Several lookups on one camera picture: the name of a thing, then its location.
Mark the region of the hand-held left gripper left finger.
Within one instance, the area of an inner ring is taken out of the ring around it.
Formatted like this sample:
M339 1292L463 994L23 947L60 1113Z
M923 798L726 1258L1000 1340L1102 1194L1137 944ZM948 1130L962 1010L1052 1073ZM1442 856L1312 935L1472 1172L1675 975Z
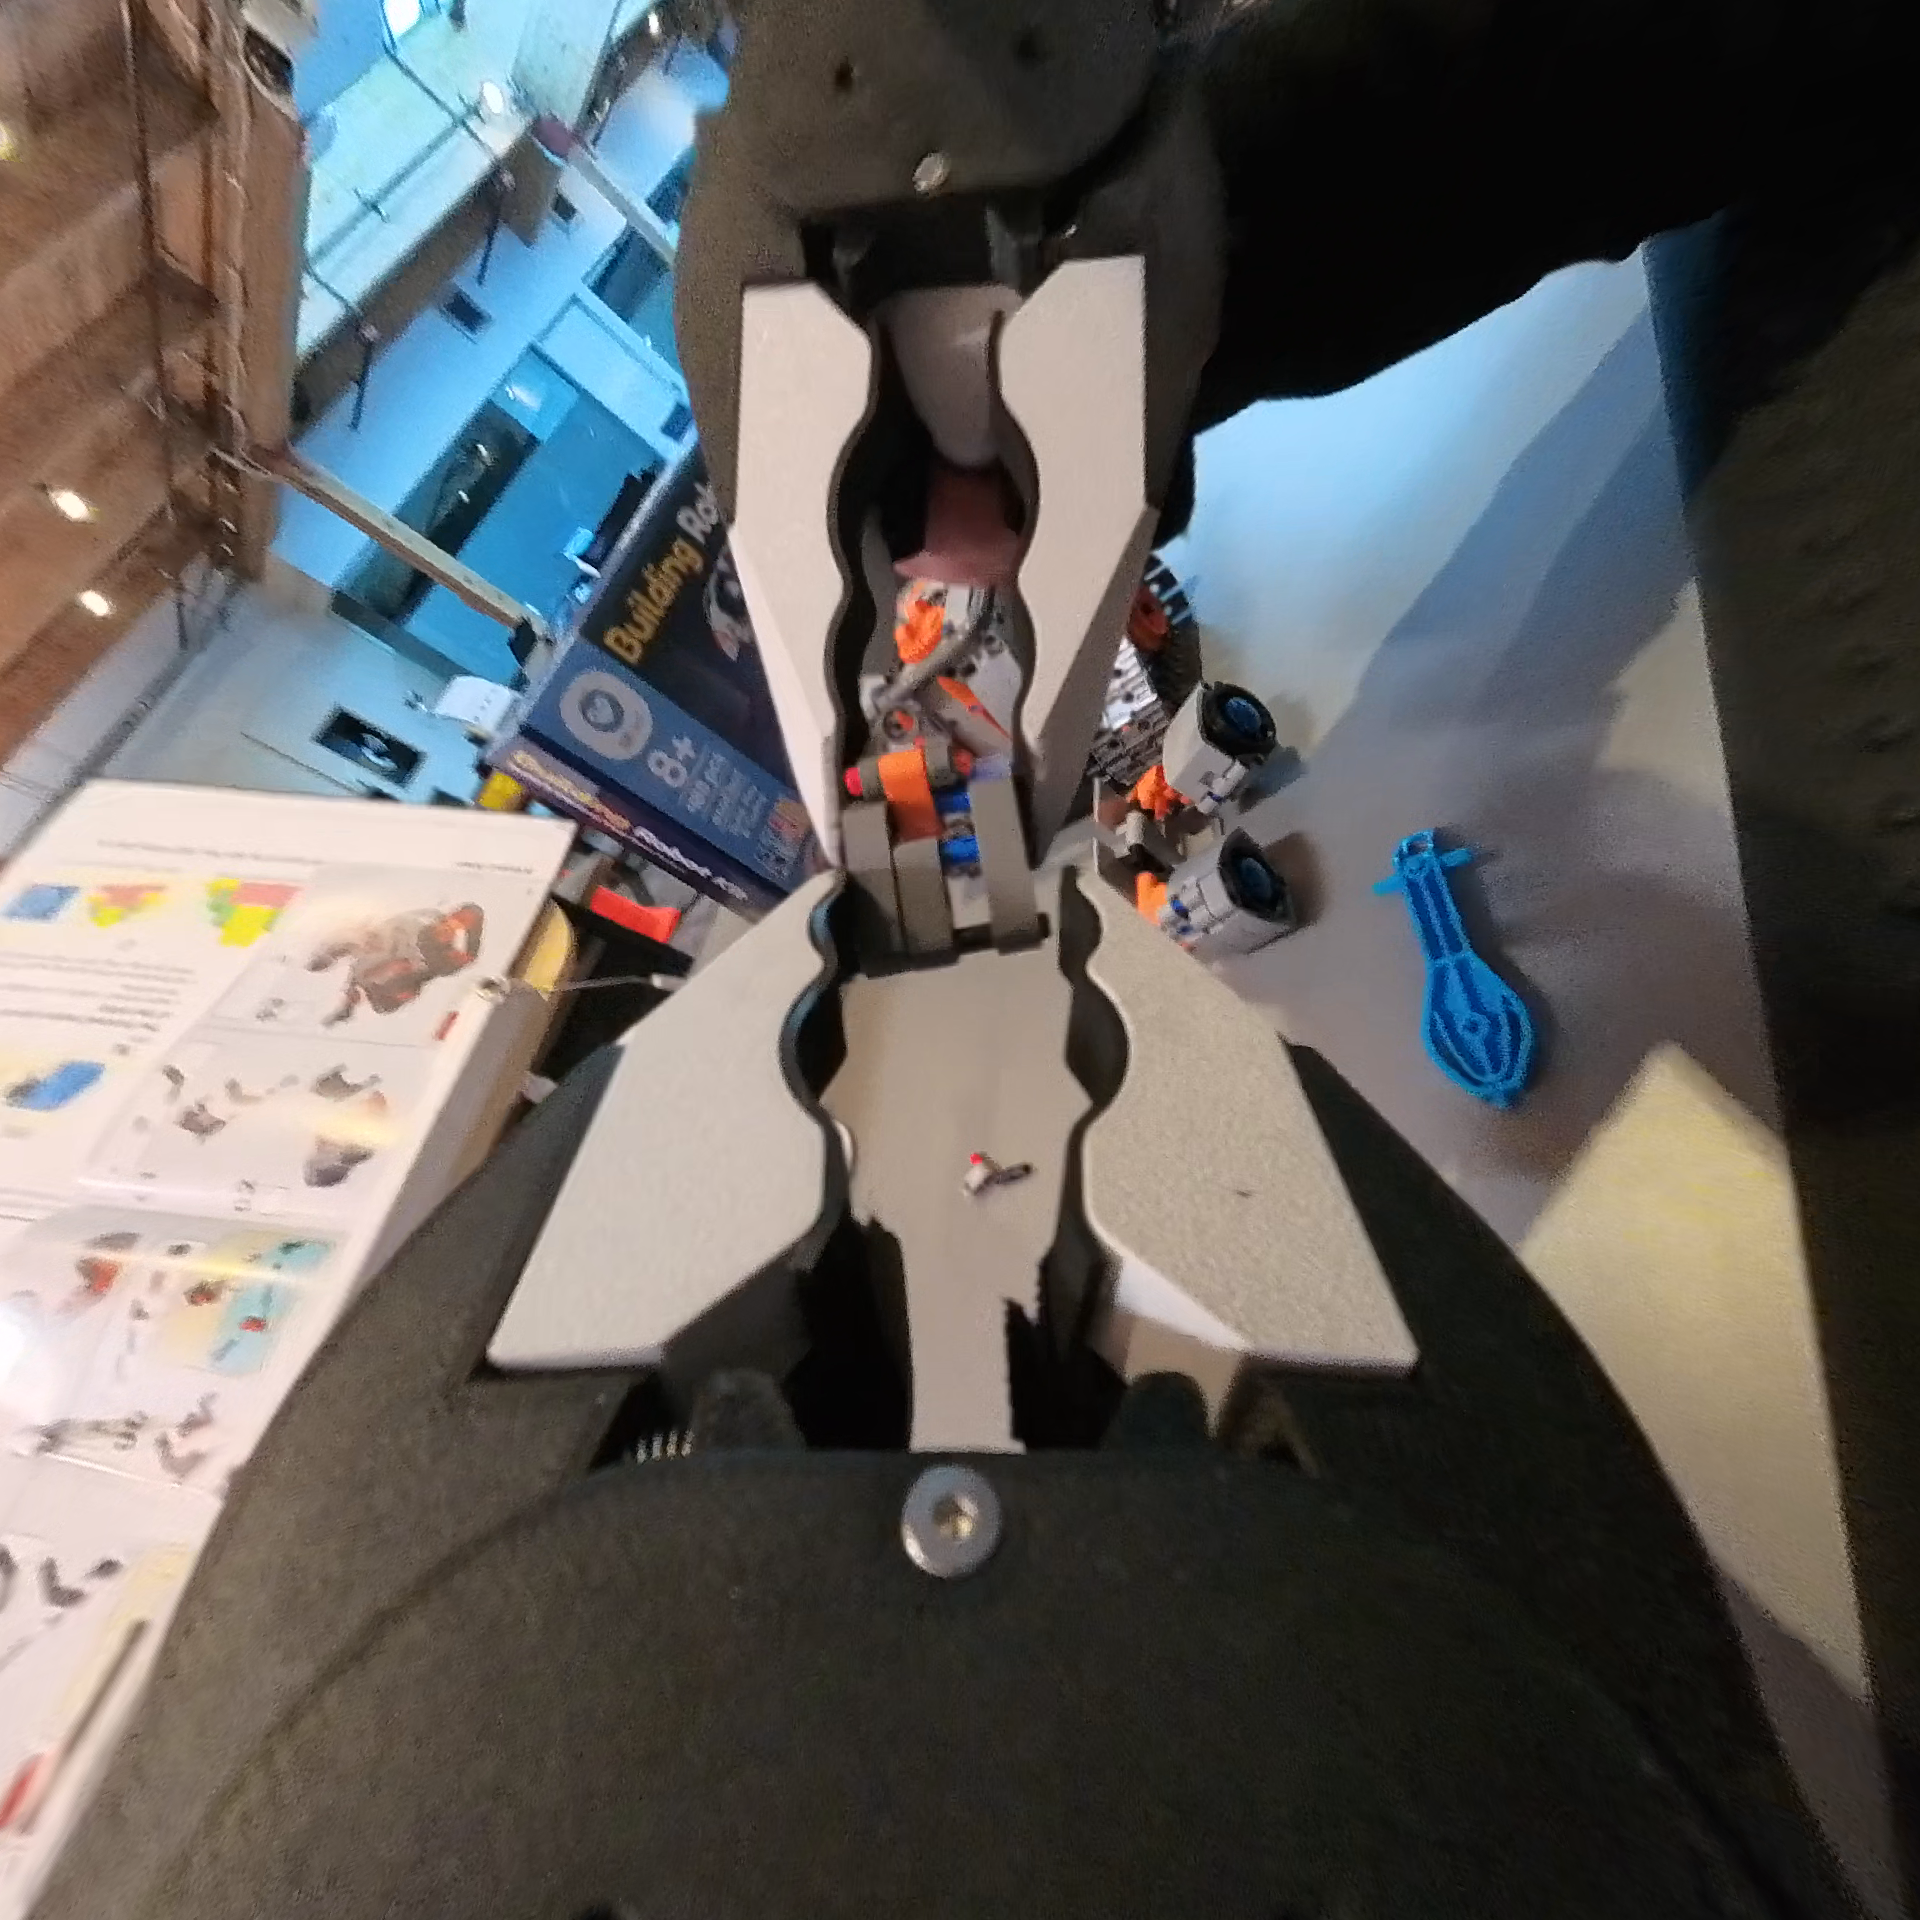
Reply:
M837 1008L840 875L636 1023L489 1341L506 1375L790 1372L803 1280L849 1202L840 1128L803 1073L803 1020Z

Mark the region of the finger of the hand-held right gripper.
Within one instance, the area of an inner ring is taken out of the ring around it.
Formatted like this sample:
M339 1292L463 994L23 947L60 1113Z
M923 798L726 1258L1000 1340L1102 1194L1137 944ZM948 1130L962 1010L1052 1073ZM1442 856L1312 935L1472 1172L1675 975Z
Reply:
M1156 511L1145 489L1141 256L1062 263L998 330L998 402L1032 466L1016 571L1026 830L1047 846L1086 777Z
M875 402L875 345L815 283L741 297L741 590L794 790L842 862L845 712L835 650L849 612L842 471Z

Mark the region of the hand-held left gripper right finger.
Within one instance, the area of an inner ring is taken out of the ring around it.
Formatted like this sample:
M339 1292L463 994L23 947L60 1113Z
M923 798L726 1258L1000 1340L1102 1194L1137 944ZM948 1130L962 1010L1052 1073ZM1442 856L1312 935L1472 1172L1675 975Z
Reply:
M1058 891L1058 1331L1117 1380L1404 1380L1416 1340L1268 1020L1097 880Z

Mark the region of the grey orange brick assembly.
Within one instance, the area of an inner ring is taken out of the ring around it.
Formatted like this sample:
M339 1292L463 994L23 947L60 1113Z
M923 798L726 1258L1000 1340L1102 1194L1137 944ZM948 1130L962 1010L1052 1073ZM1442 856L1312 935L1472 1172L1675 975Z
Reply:
M1026 798L1005 757L926 733L845 768L837 800L837 862L863 971L1043 944Z

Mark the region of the person's right forearm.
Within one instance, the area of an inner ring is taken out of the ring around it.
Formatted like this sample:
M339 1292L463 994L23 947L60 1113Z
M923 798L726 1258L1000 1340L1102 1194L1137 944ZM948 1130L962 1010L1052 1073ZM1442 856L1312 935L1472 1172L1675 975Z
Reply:
M1234 5L1198 61L1226 286L1191 431L1345 392L1728 206L1814 5Z

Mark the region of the blue robot kit box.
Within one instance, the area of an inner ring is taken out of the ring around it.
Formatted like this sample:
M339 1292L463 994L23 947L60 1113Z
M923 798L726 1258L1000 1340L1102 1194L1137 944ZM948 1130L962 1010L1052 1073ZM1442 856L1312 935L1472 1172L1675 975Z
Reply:
M640 504L489 769L746 919L823 871L701 450Z

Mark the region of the grey tracked toy robot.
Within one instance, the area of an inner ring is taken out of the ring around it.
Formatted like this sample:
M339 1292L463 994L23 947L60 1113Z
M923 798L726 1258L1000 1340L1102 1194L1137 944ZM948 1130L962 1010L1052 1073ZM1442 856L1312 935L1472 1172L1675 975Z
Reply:
M859 686L869 752L902 752L943 737L977 762L1008 761L1021 674L1005 635L1008 615L995 590L904 580L893 660ZM1201 683L1203 637L1188 585L1151 554L1105 683L1089 773L1135 785L1161 761L1171 721Z

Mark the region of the light blue brick separator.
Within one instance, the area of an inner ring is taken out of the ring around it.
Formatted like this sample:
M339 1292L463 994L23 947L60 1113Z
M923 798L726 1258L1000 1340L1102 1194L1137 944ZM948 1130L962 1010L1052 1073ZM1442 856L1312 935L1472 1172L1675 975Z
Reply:
M1473 946L1453 897L1453 874L1472 862L1473 851L1419 830L1394 847L1373 892L1407 910L1423 968L1427 1058L1461 1094L1512 1113L1531 1084L1538 1029L1525 996Z

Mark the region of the printed instruction sheet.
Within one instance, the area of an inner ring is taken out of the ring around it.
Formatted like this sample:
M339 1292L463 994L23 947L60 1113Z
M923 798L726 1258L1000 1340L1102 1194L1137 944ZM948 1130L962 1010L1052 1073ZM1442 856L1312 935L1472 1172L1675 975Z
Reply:
M3 889L4 1915L275 1406L515 1082L572 830L92 781Z

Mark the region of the black dimpled mat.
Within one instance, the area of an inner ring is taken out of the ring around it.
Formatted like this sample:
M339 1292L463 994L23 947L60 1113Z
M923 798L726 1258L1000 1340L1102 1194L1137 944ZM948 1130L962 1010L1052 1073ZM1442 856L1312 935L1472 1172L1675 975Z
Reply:
M1734 206L1647 278L1914 1899L1914 179Z

